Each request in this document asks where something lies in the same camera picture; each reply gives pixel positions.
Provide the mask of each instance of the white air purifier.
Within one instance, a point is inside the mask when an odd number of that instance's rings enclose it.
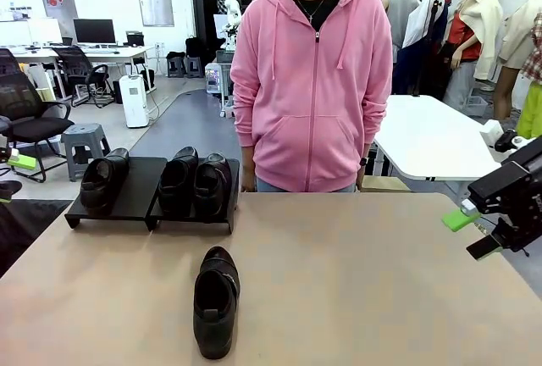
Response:
[[[143,77],[141,75],[125,75],[120,78],[119,86],[126,125],[130,128],[147,126],[149,113]]]

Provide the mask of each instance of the black monitor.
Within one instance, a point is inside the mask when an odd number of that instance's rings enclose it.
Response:
[[[115,44],[113,21],[110,19],[74,19],[77,42]]]

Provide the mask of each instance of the pink hoodie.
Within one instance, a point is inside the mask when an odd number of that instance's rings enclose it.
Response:
[[[255,0],[231,68],[235,128],[258,178],[292,192],[356,181],[393,68],[380,0],[340,0],[317,33],[293,0]]]

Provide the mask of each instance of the cream jacket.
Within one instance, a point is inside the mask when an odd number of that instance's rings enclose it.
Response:
[[[468,25],[482,43],[482,52],[476,63],[474,78],[487,80],[495,59],[495,39],[502,22],[502,7],[498,0],[465,0],[459,19]]]
[[[534,50],[530,33],[534,26],[534,18],[538,13],[542,13],[542,0],[527,0],[506,21],[506,34],[502,39],[499,58],[506,61],[507,67],[521,69]]]

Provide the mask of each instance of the black platform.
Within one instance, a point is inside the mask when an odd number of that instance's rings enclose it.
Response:
[[[158,182],[168,160],[157,157],[130,157],[130,172],[117,196],[109,215],[89,215],[81,205],[80,197],[65,214],[68,225],[74,229],[81,219],[100,220],[139,220],[145,222],[149,230],[156,227],[157,221],[149,217],[156,198]]]
[[[200,158],[200,163],[202,163],[204,160],[205,160],[204,158]],[[239,160],[235,160],[233,158],[228,158],[228,164],[230,165],[230,170],[231,170],[232,186],[231,186],[230,198],[228,199],[228,207],[222,213],[220,213],[219,215],[215,215],[212,218],[198,218],[196,216],[196,211],[194,209],[194,206],[192,206],[191,211],[190,211],[190,216],[176,217],[171,214],[165,214],[160,208],[158,199],[156,199],[154,203],[154,208],[152,209],[152,212],[150,215],[150,220],[153,220],[154,223],[158,222],[159,220],[167,220],[167,221],[173,221],[173,222],[228,224],[230,233],[232,233],[234,229],[234,211],[235,211],[235,207],[237,206],[237,197],[239,196],[240,164],[239,164]]]

